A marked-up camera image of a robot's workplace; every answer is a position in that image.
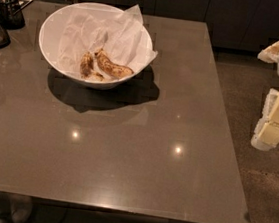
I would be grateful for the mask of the white bowl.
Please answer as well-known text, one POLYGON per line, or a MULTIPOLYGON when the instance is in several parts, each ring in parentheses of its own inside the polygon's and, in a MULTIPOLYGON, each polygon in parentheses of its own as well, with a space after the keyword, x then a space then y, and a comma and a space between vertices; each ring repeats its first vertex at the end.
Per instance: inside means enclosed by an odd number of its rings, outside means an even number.
MULTIPOLYGON (((111 7, 110 5, 105 5, 102 3, 78 3, 78 4, 72 4, 69 6, 65 6, 62 9, 57 10, 56 12, 53 12, 51 16, 49 16, 43 23, 40 29, 40 35, 39 35, 39 47, 42 51, 42 55, 45 57, 46 61, 49 65, 53 67, 53 69, 57 70, 59 73, 62 73, 64 76, 69 77, 71 80, 74 80, 75 82, 88 86, 90 88, 97 88, 98 90, 108 90, 111 88, 115 88, 121 83, 124 83, 128 81, 132 76, 129 76, 127 78, 122 78, 118 81, 111 81, 111 82, 97 82, 97 81, 86 81, 80 78, 76 78, 71 76, 70 74, 67 74, 66 72, 62 71, 61 68, 57 66, 58 63, 58 54, 59 54, 59 45, 60 45, 60 39, 63 35, 63 30, 67 24, 68 19, 70 19, 70 12, 73 11, 74 7, 78 5, 92 5, 96 6, 100 9, 104 9, 106 7, 115 8, 119 12, 125 11, 120 10, 117 7, 111 7)), ((153 49, 153 44, 149 32, 145 29, 143 38, 146 40, 146 44, 148 47, 150 47, 154 52, 156 52, 153 49)), ((137 68, 134 75, 138 75, 146 66, 141 66, 140 68, 137 68)))

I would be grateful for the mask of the spotted banana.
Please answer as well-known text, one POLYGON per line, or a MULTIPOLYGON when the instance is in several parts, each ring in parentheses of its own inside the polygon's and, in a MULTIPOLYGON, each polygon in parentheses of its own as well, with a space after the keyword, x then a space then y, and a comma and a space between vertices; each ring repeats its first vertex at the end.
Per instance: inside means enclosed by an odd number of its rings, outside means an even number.
POLYGON ((112 62, 103 49, 99 49, 95 52, 95 58, 99 69, 115 79, 125 78, 134 73, 131 68, 126 67, 125 65, 117 65, 112 62))
POLYGON ((83 79, 95 78, 97 81, 102 81, 104 77, 94 70, 93 55, 90 52, 86 52, 81 59, 80 75, 83 79))

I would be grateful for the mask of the dark cabinet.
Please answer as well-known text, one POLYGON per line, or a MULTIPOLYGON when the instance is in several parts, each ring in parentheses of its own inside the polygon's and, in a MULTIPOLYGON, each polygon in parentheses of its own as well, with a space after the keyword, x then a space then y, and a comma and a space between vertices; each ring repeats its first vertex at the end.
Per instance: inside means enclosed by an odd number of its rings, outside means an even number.
POLYGON ((205 22, 212 45, 255 52, 279 40, 279 0, 79 0, 119 8, 140 5, 145 15, 205 22))

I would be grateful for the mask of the white paper liner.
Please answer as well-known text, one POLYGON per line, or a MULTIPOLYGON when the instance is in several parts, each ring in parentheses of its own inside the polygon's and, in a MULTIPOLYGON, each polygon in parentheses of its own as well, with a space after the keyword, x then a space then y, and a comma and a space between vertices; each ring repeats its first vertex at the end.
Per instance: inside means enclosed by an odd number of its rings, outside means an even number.
POLYGON ((83 80, 120 80, 110 77, 97 66, 95 52, 103 49, 112 62, 131 68, 135 74, 137 68, 148 65, 157 56, 143 38, 145 29, 141 15, 137 5, 122 12, 93 5, 74 7, 60 39, 57 66, 67 74, 83 79, 80 75, 81 59, 86 52, 90 52, 93 55, 94 70, 104 79, 83 80))

